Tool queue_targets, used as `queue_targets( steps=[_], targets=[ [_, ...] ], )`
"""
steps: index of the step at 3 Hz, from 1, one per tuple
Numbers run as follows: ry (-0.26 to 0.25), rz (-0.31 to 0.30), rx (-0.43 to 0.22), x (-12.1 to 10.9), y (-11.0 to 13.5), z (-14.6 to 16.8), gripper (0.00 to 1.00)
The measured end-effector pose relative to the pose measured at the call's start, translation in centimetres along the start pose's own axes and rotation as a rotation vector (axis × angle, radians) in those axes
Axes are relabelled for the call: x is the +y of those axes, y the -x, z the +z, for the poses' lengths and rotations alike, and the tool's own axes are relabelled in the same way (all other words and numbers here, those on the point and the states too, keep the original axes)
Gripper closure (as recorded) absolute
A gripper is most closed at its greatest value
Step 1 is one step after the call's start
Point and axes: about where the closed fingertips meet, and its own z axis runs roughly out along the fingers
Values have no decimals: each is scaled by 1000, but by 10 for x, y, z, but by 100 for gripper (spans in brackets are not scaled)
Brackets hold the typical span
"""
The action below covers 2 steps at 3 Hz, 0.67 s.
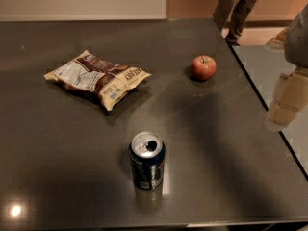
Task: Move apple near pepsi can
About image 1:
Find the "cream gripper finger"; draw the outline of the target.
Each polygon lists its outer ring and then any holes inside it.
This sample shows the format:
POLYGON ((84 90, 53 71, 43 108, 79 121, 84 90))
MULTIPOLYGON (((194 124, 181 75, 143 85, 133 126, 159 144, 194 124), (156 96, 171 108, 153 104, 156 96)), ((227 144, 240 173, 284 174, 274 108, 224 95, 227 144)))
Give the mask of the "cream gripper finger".
POLYGON ((281 74, 269 104, 266 127, 273 132, 285 129, 308 105, 308 68, 297 67, 281 74))

